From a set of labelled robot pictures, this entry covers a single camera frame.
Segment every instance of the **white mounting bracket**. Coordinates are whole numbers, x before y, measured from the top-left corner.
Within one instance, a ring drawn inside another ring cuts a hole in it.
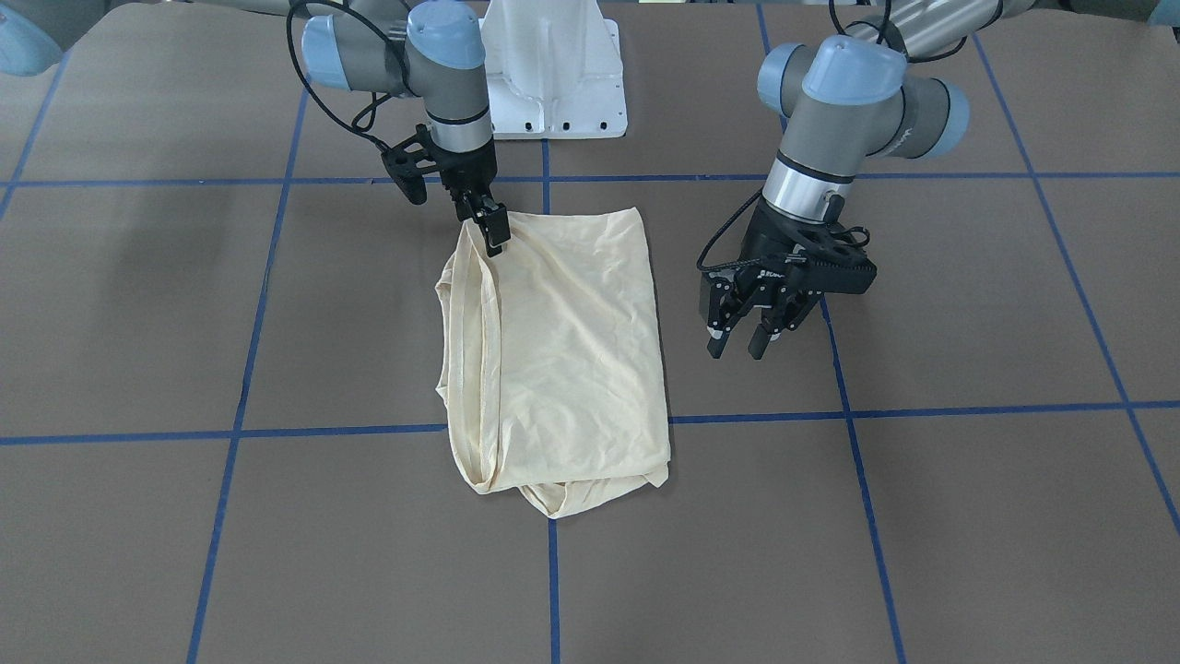
[[[492,0],[481,31],[496,138],[627,132],[618,25],[595,0]]]

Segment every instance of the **cream cloth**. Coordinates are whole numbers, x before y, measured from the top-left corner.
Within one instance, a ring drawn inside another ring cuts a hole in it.
[[[509,224],[489,258],[464,222],[435,287],[459,473],[480,494],[519,488],[552,519],[658,487],[671,448],[638,210]]]

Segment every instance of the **blue tape line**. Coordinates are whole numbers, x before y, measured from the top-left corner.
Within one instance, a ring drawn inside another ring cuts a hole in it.
[[[985,407],[949,407],[949,408],[903,408],[883,410],[853,410],[853,420],[881,419],[924,419],[924,418],[971,418],[989,415],[1035,415],[1045,413],[1093,413],[1125,410],[1174,410],[1180,409],[1180,400],[1141,401],[1128,405],[1110,403],[1067,403],[1067,405],[1031,405],[1031,406],[985,406]],[[749,422],[808,422],[817,420],[843,420],[843,412],[800,412],[800,413],[752,413],[719,415],[677,415],[668,419],[669,425],[740,425]],[[204,432],[151,432],[126,434],[58,434],[47,436],[0,436],[0,447],[18,446],[54,446],[88,443],[137,443],[137,442],[183,442],[216,441],[238,438],[248,439],[312,439],[323,436],[378,436],[395,434],[434,434],[446,432],[445,423],[426,425],[373,425],[365,427],[304,427],[290,429],[210,429]]]
[[[201,633],[205,626],[205,610],[209,607],[209,592],[214,585],[214,568],[217,566],[217,548],[221,546],[222,526],[225,524],[225,506],[229,504],[229,487],[234,481],[234,465],[237,461],[237,439],[229,442],[225,452],[225,469],[222,472],[221,492],[217,495],[217,512],[214,515],[214,531],[209,537],[209,553],[205,555],[205,572],[201,576],[201,594],[197,596],[197,613],[192,619],[192,636],[189,637],[189,656],[186,664],[197,663],[197,650],[201,647]]]
[[[557,521],[549,520],[549,658],[562,664],[562,611],[558,604],[560,577],[557,567]]]
[[[873,498],[868,491],[868,479],[865,476],[865,464],[860,456],[860,441],[857,438],[857,425],[852,418],[848,402],[848,389],[844,382],[844,369],[840,367],[840,350],[835,344],[835,327],[832,326],[832,314],[827,308],[827,297],[820,297],[820,311],[827,324],[827,337],[832,344],[832,368],[835,370],[835,387],[840,392],[840,407],[844,409],[844,422],[848,429],[848,445],[852,448],[852,461],[857,466],[857,482],[860,485],[860,502],[865,507],[865,520],[868,522],[868,538],[873,543],[873,558],[877,560],[877,576],[880,578],[881,594],[885,598],[885,612],[889,614],[890,633],[893,635],[893,651],[898,664],[906,664],[905,645],[902,643],[902,629],[897,620],[897,609],[893,605],[893,590],[889,581],[889,568],[885,566],[885,552],[881,548],[880,535],[877,532],[877,512],[873,509]]]
[[[766,14],[762,13],[762,5],[755,5],[758,12],[758,31],[762,34],[762,53],[771,54],[771,37],[766,32]]]
[[[313,427],[307,429],[244,429],[243,439],[293,439],[317,436],[373,436],[381,434],[433,434],[446,425],[385,425],[372,427]]]
[[[549,190],[550,184],[553,178],[549,171],[549,138],[540,139],[540,209],[542,213],[552,213],[550,211],[550,197]]]
[[[85,443],[139,443],[216,441],[231,439],[234,432],[159,432],[144,434],[64,434],[55,436],[0,436],[0,447],[65,446]]]
[[[27,189],[57,188],[106,188],[106,186],[257,186],[264,184],[282,184],[281,177],[232,178],[181,178],[181,179],[35,179],[18,182],[15,186]]]
[[[857,179],[1028,179],[1027,172],[861,172]]]
[[[880,420],[887,418],[957,418],[964,415],[1023,415],[1038,413],[1089,413],[1099,410],[1123,410],[1122,403],[1069,403],[995,407],[951,408],[902,408],[886,410],[854,410],[856,420]]]
[[[242,396],[237,402],[237,412],[234,416],[234,432],[241,433],[242,423],[245,420],[245,405],[250,396],[250,380],[254,374],[254,362],[258,354],[258,341],[262,336],[262,321],[267,313],[267,294],[270,288],[270,270],[275,263],[275,254],[278,246],[278,235],[282,232],[283,217],[287,213],[287,198],[290,193],[291,177],[295,172],[295,157],[299,152],[299,139],[303,130],[303,118],[307,114],[308,94],[304,91],[300,94],[299,112],[295,114],[295,129],[291,131],[290,152],[287,157],[287,171],[283,175],[283,189],[278,195],[278,210],[275,212],[275,225],[270,232],[270,248],[267,252],[267,267],[262,275],[262,287],[258,291],[258,304],[254,313],[254,329],[250,334],[250,349],[245,356],[245,369],[242,372]],[[237,461],[237,448],[240,439],[234,438],[229,442],[229,451],[225,454],[225,472],[222,475],[221,494],[217,499],[217,513],[214,517],[214,531],[209,538],[209,554],[205,558],[205,573],[201,579],[201,594],[197,598],[197,612],[192,619],[192,637],[189,639],[188,664],[196,664],[197,652],[201,649],[201,633],[205,624],[205,611],[209,607],[209,592],[212,589],[214,568],[217,566],[217,550],[221,546],[222,526],[225,522],[225,507],[229,502],[229,491],[234,482],[234,466]]]
[[[1129,406],[1138,410],[1180,408],[1180,401],[1130,402]]]
[[[1086,289],[1082,287],[1082,280],[1074,268],[1074,261],[1069,256],[1069,249],[1066,246],[1066,238],[1061,234],[1061,229],[1057,226],[1057,219],[1053,213],[1053,208],[1049,205],[1049,199],[1044,195],[1044,189],[1041,186],[1041,178],[1032,167],[1032,159],[1029,158],[1028,150],[1024,147],[1024,142],[1021,139],[1021,132],[1016,127],[1016,120],[1012,117],[1011,110],[1008,107],[1008,101],[1004,99],[1004,93],[999,88],[999,81],[996,80],[996,73],[991,68],[991,63],[988,60],[988,53],[983,48],[983,42],[975,34],[971,35],[975,41],[975,47],[979,52],[979,58],[983,60],[983,68],[988,72],[988,79],[991,81],[992,90],[996,91],[996,98],[999,100],[999,107],[1004,111],[1004,118],[1008,119],[1008,127],[1012,132],[1012,137],[1016,139],[1016,146],[1020,147],[1021,158],[1024,159],[1024,166],[1028,169],[1029,175],[1032,176],[1032,185],[1036,188],[1037,198],[1041,199],[1041,208],[1044,210],[1044,216],[1049,221],[1049,228],[1053,230],[1054,239],[1057,242],[1057,250],[1061,251],[1061,257],[1066,262],[1066,269],[1069,271],[1069,278],[1074,282],[1074,289],[1077,290],[1077,297],[1082,302],[1082,308],[1086,310],[1086,317],[1090,321],[1090,329],[1094,331],[1094,338],[1099,343],[1099,349],[1102,351],[1102,357],[1106,360],[1107,369],[1110,370],[1110,379],[1114,381],[1115,389],[1119,392],[1119,399],[1122,401],[1123,408],[1127,412],[1127,418],[1130,420],[1132,429],[1135,432],[1135,438],[1139,440],[1139,447],[1143,453],[1143,459],[1147,461],[1147,466],[1152,472],[1152,476],[1155,479],[1155,486],[1160,492],[1160,497],[1163,499],[1163,505],[1168,511],[1168,515],[1172,518],[1172,527],[1175,530],[1176,534],[1180,535],[1180,512],[1176,511],[1175,501],[1172,499],[1172,493],[1168,491],[1167,482],[1163,480],[1163,475],[1160,473],[1159,465],[1155,462],[1155,455],[1152,453],[1152,447],[1147,442],[1147,438],[1143,435],[1142,428],[1139,426],[1139,418],[1135,416],[1135,410],[1130,405],[1130,399],[1127,395],[1127,388],[1122,383],[1122,377],[1119,376],[1119,369],[1115,367],[1114,356],[1110,354],[1110,349],[1107,347],[1106,337],[1102,335],[1102,328],[1099,326],[1097,316],[1094,315],[1094,309],[1090,307],[1090,300],[1086,295]]]
[[[752,413],[735,415],[677,415],[669,418],[669,425],[723,425],[739,422],[805,422],[813,420],[844,420],[838,412],[817,413]]]
[[[657,173],[657,175],[553,175],[550,182],[702,182],[766,179],[765,172],[739,173]]]
[[[254,377],[254,363],[258,356],[258,342],[262,340],[262,323],[267,315],[267,301],[270,296],[270,270],[275,265],[275,256],[278,252],[278,236],[283,230],[283,219],[287,216],[287,199],[290,197],[291,176],[295,172],[295,157],[299,153],[299,138],[303,127],[303,116],[307,111],[307,93],[300,97],[299,113],[295,116],[295,131],[291,136],[290,152],[287,157],[287,171],[284,175],[283,189],[278,193],[278,210],[275,212],[275,225],[270,231],[270,248],[267,251],[267,267],[262,272],[262,289],[258,291],[258,303],[254,313],[254,329],[250,334],[250,348],[245,356],[245,370],[242,373],[242,395],[237,402],[237,413],[234,416],[234,430],[241,432],[245,422],[245,403],[250,399],[250,382]]]
[[[53,96],[58,93],[58,86],[61,84],[61,77],[66,73],[67,64],[70,64],[68,51],[61,57],[58,71],[53,72],[53,80],[50,81],[50,88],[45,92],[41,107],[38,109],[37,117],[33,119],[33,127],[28,130],[28,138],[25,139],[20,158],[17,159],[17,167],[12,171],[12,177],[8,179],[7,186],[5,186],[4,198],[0,198],[0,218],[4,218],[5,212],[8,211],[8,204],[12,203],[12,196],[20,183],[20,176],[25,172],[25,165],[28,164],[28,157],[33,153],[33,144],[37,143],[37,136],[41,132],[41,125],[45,124],[45,116],[50,112],[50,104],[53,103]]]
[[[1028,172],[863,172],[860,179],[1029,179]],[[1180,171],[1108,171],[1108,172],[1037,172],[1041,179],[1119,179],[1119,178],[1172,178]],[[549,182],[733,182],[765,179],[765,173],[651,173],[651,175],[551,175]],[[500,175],[497,182],[545,182],[544,175]],[[440,182],[438,176],[426,176],[427,182]],[[0,182],[0,186],[15,189],[35,188],[99,188],[99,186],[258,186],[277,185],[282,177],[254,178],[183,178],[183,179],[22,179]],[[291,184],[393,184],[388,177],[293,177]]]
[[[1107,172],[1041,172],[1037,171],[1037,177],[1041,179],[1060,179],[1060,178],[1121,178],[1121,177],[1180,177],[1180,170],[1142,170],[1142,171],[1107,171]]]

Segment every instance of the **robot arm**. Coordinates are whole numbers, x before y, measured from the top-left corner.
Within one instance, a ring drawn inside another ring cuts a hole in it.
[[[761,360],[769,342],[798,328],[824,292],[867,290],[877,275],[864,249],[868,232],[839,221],[863,160],[945,153],[966,132],[970,117],[962,91],[937,78],[909,75],[909,65],[953,54],[971,33],[1042,6],[1180,22],[1175,0],[904,0],[847,29],[832,7],[840,34],[819,48],[785,44],[767,55],[758,75],[759,96],[791,121],[762,190],[726,222],[697,261],[701,314],[714,359],[721,357],[738,321],[754,309],[761,322],[749,353]],[[755,202],[739,258],[706,265],[720,234]]]
[[[389,176],[409,202],[426,202],[426,175],[437,172],[459,219],[472,218],[494,256],[509,239],[507,209],[492,197],[496,146],[484,71],[484,46],[474,12],[457,0],[209,0],[250,12],[287,17],[288,45],[300,80],[317,105],[345,130],[373,143]],[[34,75],[112,8],[129,0],[0,0],[0,71]],[[291,22],[309,18],[302,38],[309,75],[295,55]],[[394,97],[421,97],[430,125],[389,145],[347,124],[323,104],[312,81]]]

